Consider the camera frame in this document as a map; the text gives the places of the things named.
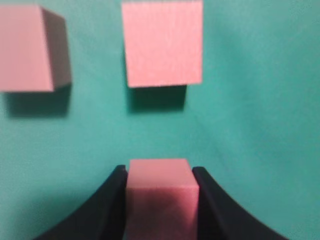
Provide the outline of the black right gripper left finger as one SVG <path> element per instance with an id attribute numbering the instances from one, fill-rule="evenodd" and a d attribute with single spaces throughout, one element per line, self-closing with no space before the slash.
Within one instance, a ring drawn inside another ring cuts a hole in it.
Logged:
<path id="1" fill-rule="evenodd" d="M 121 240 L 126 226 L 125 165 L 117 165 L 105 182 L 77 210 L 36 240 Z"/>

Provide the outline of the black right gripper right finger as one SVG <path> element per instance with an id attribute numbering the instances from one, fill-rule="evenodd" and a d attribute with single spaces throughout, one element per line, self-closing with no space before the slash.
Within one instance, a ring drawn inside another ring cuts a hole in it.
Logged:
<path id="1" fill-rule="evenodd" d="M 199 240 L 286 240 L 239 205 L 203 166 L 192 168 L 199 185 Z"/>

